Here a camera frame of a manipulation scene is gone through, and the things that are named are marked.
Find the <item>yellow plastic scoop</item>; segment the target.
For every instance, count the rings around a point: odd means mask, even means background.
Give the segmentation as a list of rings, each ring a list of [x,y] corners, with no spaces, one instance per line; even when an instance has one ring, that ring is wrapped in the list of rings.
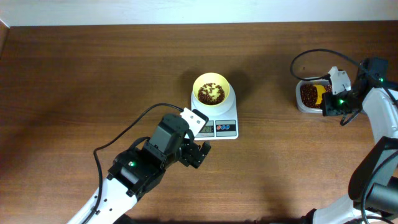
[[[316,105],[320,105],[322,102],[322,95],[326,93],[326,88],[323,85],[314,85],[317,91],[317,100],[315,102]]]

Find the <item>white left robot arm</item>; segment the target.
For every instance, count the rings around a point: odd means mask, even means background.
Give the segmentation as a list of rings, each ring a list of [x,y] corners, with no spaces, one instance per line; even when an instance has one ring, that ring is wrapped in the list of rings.
[[[118,154],[98,189],[70,223],[115,223],[162,180],[174,163],[199,168],[211,146],[194,142],[208,117],[185,109],[167,114],[152,137],[142,137]]]

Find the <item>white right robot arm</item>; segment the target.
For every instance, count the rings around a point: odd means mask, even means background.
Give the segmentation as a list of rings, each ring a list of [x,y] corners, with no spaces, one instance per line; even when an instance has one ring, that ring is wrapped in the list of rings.
[[[341,115],[342,126],[364,113],[375,145],[353,172],[348,193],[325,208],[313,209],[300,223],[392,223],[397,218],[397,83],[386,79],[387,60],[373,57],[357,64],[351,82],[332,67],[325,79],[332,91],[322,95],[323,116]]]

